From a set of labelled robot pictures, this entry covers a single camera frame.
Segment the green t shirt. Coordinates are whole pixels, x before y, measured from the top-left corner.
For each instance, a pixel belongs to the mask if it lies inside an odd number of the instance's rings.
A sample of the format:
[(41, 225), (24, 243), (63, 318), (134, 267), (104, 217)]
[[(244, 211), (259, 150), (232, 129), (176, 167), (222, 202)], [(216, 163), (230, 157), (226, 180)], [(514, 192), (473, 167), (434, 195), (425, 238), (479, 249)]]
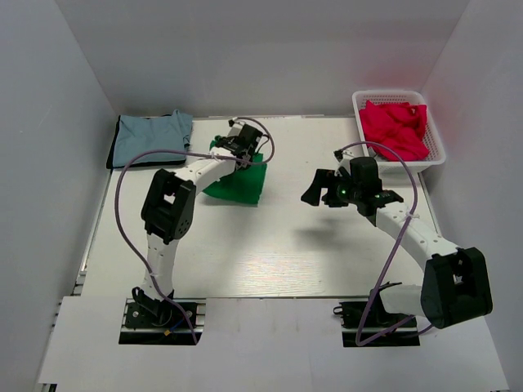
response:
[(235, 164), (232, 160), (212, 161), (202, 191), (222, 201), (258, 205), (267, 167), (263, 154), (255, 153), (253, 164), (242, 170), (235, 170)]

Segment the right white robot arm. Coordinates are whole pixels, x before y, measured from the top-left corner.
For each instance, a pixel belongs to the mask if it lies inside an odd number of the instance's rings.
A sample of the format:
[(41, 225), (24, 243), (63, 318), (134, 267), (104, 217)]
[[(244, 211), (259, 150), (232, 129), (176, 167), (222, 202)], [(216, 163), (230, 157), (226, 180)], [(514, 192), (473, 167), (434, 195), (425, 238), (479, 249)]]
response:
[(423, 271), (422, 283), (387, 283), (380, 278), (360, 315), (390, 327), (403, 317), (421, 316), (438, 329), (476, 319), (493, 310), (483, 253), (443, 238), (412, 212), (396, 192), (384, 189), (377, 175), (360, 180), (345, 170), (319, 169), (301, 200), (311, 206), (355, 205), (374, 227), (396, 240)]

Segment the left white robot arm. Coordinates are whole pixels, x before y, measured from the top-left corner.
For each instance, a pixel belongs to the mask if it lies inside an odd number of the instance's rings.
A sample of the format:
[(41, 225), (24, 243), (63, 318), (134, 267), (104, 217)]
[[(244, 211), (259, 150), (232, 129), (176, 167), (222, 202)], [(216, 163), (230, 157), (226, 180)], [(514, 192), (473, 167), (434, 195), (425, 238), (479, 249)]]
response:
[(237, 136), (221, 136), (208, 153), (193, 153), (197, 160), (188, 166), (178, 171), (160, 169), (154, 174), (141, 210), (147, 254), (139, 258), (146, 274), (141, 286), (132, 292), (135, 303), (153, 325), (168, 323), (174, 309), (186, 320), (190, 318), (172, 299), (172, 272), (178, 243), (192, 224), (196, 196), (237, 171), (263, 167), (263, 161), (254, 160), (263, 137), (252, 127)]

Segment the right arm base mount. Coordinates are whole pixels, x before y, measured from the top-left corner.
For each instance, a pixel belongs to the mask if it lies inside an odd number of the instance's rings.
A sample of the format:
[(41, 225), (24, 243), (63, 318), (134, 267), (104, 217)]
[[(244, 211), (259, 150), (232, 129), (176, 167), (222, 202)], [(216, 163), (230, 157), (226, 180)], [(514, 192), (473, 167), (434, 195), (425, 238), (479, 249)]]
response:
[[(333, 315), (341, 320), (342, 345), (344, 348), (358, 348), (356, 344), (356, 333), (363, 315), (367, 300), (357, 298), (352, 301), (341, 301), (333, 308)], [(405, 314), (387, 314), (378, 309), (374, 304), (365, 321), (361, 333), (361, 340), (370, 338), (372, 335), (385, 330), (394, 324), (405, 319)], [(385, 348), (385, 347), (416, 347), (420, 346), (417, 335), (418, 325), (416, 319), (409, 320), (406, 324), (380, 336), (375, 341), (365, 345), (365, 348)]]

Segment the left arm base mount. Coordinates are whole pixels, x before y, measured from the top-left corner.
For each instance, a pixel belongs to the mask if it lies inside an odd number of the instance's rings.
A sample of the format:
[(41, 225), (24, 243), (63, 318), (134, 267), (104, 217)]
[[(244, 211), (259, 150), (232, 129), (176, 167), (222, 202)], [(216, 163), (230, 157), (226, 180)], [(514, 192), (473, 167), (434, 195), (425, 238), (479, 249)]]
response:
[(155, 318), (134, 300), (124, 307), (118, 343), (120, 345), (194, 346), (203, 335), (205, 301), (182, 300), (179, 305), (190, 317), (196, 341), (189, 324), (178, 308), (168, 309)]

